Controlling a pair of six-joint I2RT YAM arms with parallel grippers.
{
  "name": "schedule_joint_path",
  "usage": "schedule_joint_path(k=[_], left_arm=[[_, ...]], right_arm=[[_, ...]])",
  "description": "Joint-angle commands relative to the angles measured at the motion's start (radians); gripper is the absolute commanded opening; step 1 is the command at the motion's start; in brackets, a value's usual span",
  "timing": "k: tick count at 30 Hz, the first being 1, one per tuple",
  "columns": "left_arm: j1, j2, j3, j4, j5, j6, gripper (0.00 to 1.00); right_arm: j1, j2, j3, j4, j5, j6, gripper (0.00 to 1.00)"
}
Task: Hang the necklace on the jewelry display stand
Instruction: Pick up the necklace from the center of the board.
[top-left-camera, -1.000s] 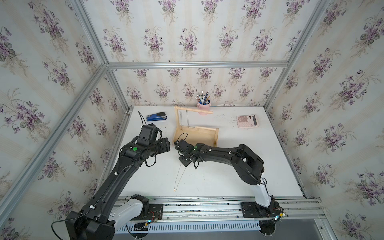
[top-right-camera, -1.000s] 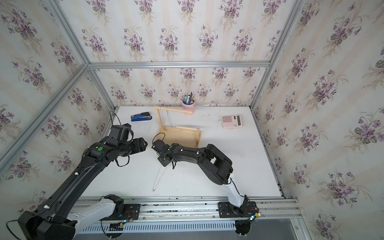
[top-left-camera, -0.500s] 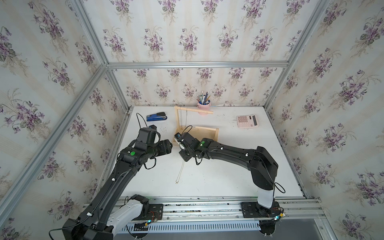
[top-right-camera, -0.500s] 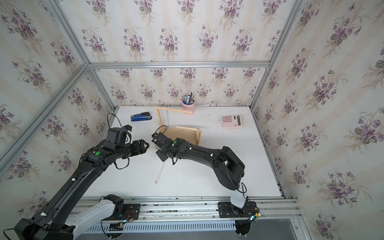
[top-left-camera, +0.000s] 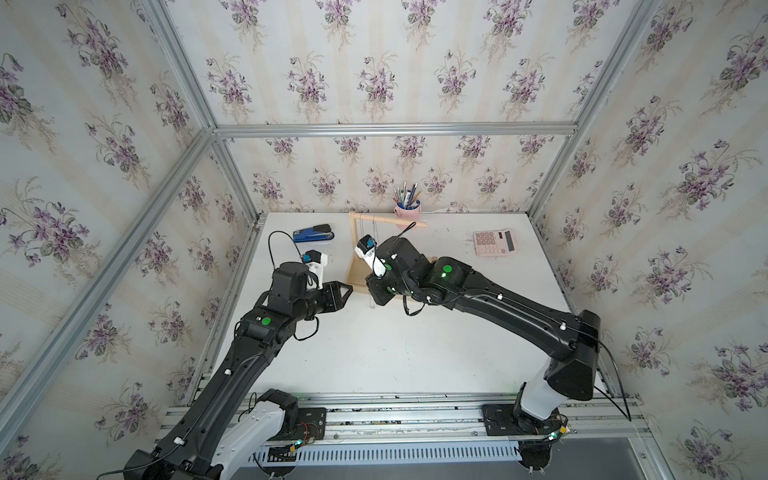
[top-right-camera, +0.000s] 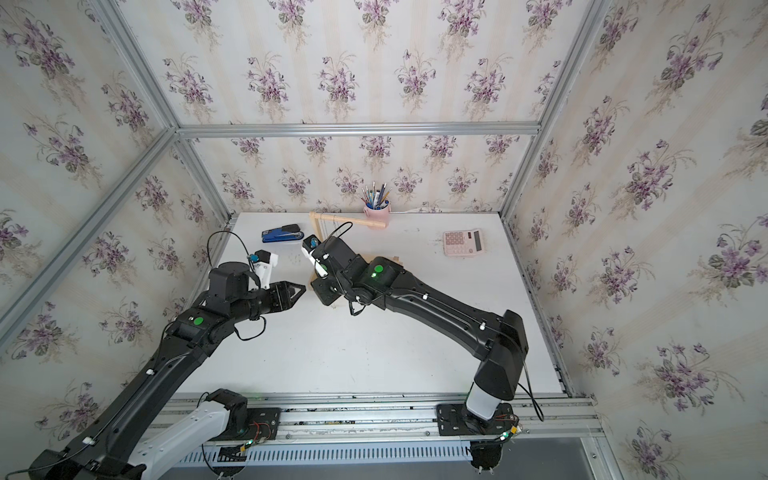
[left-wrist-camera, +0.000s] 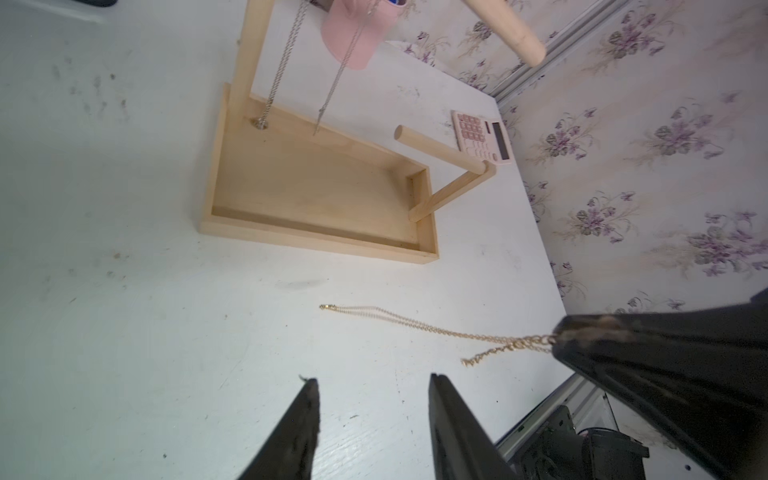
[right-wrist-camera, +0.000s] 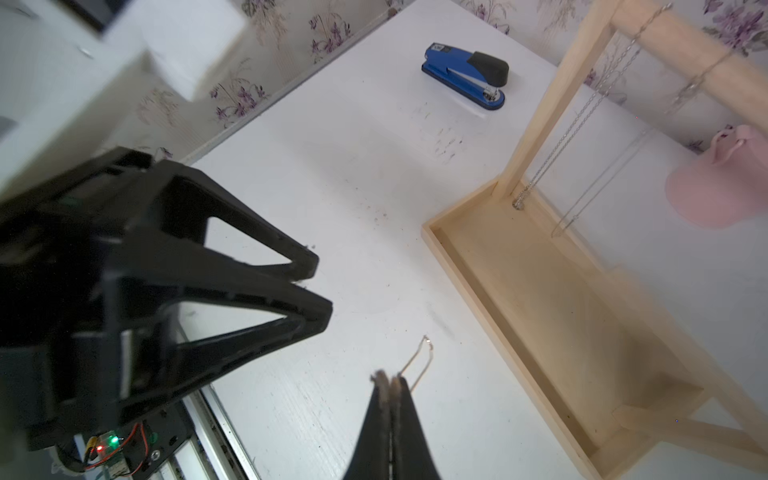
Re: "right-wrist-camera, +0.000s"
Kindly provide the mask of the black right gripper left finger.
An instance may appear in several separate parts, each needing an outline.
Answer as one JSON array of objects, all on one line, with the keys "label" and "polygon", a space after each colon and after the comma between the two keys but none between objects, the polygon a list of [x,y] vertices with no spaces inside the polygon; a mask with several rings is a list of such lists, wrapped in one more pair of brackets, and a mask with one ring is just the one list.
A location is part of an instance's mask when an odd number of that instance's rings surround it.
[{"label": "black right gripper left finger", "polygon": [[378,370],[371,381],[372,394],[344,480],[390,478],[390,380],[384,370]]}]

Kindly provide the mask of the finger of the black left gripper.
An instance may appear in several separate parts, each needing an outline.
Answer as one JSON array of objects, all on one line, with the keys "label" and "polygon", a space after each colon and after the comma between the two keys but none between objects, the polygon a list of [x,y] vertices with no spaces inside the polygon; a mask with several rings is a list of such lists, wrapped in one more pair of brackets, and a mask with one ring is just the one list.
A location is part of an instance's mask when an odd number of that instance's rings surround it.
[{"label": "finger of the black left gripper", "polygon": [[260,265],[261,271],[290,281],[315,275],[319,265],[317,254],[259,216],[202,171],[162,161],[149,169],[149,178],[157,189],[154,198],[160,201],[163,232],[202,245],[208,220],[215,218],[287,259],[283,264]]}]

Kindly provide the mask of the wooden jewelry display stand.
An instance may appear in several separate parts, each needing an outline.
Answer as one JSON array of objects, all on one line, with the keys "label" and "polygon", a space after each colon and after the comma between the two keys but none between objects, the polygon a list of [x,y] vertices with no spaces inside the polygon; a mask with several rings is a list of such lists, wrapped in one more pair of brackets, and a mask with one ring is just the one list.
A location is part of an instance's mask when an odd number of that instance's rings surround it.
[{"label": "wooden jewelry display stand", "polygon": [[683,73],[718,52],[653,1],[597,2],[502,174],[426,222],[424,240],[584,478],[617,479],[661,442],[765,472],[767,411],[697,334],[706,301],[736,304],[729,285],[755,295],[765,324],[767,271],[748,277],[727,261],[714,288],[673,308],[703,262],[662,200],[671,150],[657,146],[605,209],[567,229],[558,224],[567,189],[628,131],[627,115],[607,114],[561,180],[524,177],[618,33]]}]

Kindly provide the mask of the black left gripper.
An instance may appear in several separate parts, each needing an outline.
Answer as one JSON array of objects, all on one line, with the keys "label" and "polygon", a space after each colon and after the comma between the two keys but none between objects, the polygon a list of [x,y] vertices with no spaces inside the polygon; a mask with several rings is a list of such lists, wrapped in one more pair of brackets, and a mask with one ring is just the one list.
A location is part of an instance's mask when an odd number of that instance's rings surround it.
[{"label": "black left gripper", "polygon": [[254,265],[175,239],[180,167],[120,149],[1,209],[1,411],[32,450],[136,422],[322,333],[298,244]]}]

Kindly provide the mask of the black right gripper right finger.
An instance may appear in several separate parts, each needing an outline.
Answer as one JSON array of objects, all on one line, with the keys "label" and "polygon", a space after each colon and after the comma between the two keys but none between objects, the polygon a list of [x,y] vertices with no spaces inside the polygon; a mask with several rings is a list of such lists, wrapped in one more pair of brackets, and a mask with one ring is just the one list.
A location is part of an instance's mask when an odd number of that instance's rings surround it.
[{"label": "black right gripper right finger", "polygon": [[440,480],[405,378],[390,382],[391,478]]}]

